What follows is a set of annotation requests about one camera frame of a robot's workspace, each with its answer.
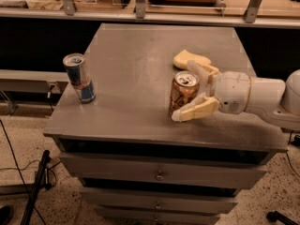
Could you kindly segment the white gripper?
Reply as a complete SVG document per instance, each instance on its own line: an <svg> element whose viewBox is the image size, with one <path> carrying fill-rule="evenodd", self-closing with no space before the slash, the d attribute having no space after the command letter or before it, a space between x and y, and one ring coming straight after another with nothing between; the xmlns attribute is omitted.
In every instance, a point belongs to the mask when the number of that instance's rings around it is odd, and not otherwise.
<svg viewBox="0 0 300 225"><path fill-rule="evenodd" d="M198 77L200 91L215 92L215 97L208 97L205 93L199 94L172 113L173 121L185 122L208 117L218 109L222 113L233 114L245 110L251 82L246 73L226 71L220 74L217 67L201 65L193 60L187 61L187 69Z"/></svg>

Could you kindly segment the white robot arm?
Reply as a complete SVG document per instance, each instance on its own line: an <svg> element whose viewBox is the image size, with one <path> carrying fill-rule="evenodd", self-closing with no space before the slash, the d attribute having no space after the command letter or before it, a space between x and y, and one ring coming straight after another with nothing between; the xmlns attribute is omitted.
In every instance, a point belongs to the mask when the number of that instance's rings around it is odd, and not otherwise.
<svg viewBox="0 0 300 225"><path fill-rule="evenodd" d="M177 122L221 113L253 113L264 122L290 130L300 129L299 72L287 81L251 77L244 72L221 72L196 61L186 62L187 70L198 78L203 91L172 112Z"/></svg>

